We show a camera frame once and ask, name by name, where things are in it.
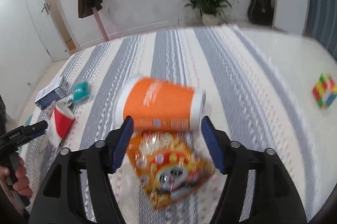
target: striped bedspread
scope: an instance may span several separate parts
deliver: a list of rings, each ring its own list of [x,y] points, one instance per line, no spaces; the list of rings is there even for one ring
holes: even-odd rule
[[[117,94],[134,74],[206,90],[206,114],[214,126],[247,148],[275,148],[298,189],[308,219],[318,211],[319,172],[300,107],[273,65],[235,26],[162,30],[119,38],[73,55],[58,76],[65,76],[70,86],[88,81],[92,98],[75,107],[76,122],[64,147],[73,151],[88,148],[115,129]],[[44,118],[44,112],[36,109],[32,123]],[[210,157],[200,133],[188,133],[186,140],[195,151]],[[42,136],[24,151],[34,200],[59,150]],[[183,201],[154,211],[127,157],[110,176],[125,221],[134,224],[209,223],[225,179],[216,173]],[[81,183],[88,219],[95,220],[85,172]],[[242,220],[249,215],[253,186],[251,172]]]

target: white plant pot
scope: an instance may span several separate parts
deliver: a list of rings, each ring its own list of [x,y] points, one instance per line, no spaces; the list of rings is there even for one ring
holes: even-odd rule
[[[205,26],[213,26],[221,24],[221,17],[214,16],[212,14],[203,14],[201,20]]]

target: door handle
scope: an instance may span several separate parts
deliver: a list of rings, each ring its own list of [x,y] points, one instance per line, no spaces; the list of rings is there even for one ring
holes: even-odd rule
[[[44,5],[44,7],[41,10],[41,12],[43,12],[43,10],[45,9],[45,11],[47,12],[47,14],[49,14],[49,10],[48,10],[48,7],[47,7],[46,3],[44,3],[43,5]]]

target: snack bag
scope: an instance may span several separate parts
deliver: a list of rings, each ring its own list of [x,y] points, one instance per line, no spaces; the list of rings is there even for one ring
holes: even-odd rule
[[[178,133],[139,133],[126,152],[154,209],[188,196],[214,172],[213,164],[193,153]]]

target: orange cup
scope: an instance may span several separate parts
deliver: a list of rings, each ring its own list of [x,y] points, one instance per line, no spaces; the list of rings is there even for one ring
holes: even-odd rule
[[[199,130],[206,101],[203,90],[134,76],[124,85],[115,109],[118,126],[129,115],[134,130]]]

